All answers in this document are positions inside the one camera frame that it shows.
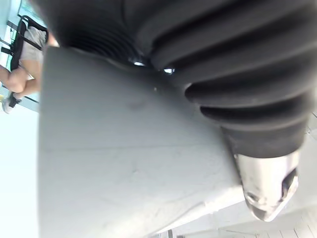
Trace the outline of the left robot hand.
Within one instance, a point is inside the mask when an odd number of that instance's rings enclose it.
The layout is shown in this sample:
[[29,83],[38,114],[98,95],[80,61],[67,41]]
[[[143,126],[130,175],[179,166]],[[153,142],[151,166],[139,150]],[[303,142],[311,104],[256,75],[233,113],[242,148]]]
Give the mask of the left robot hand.
[[248,208],[272,221],[298,187],[314,109],[314,0],[34,0],[60,45],[172,68],[170,83],[216,123]]

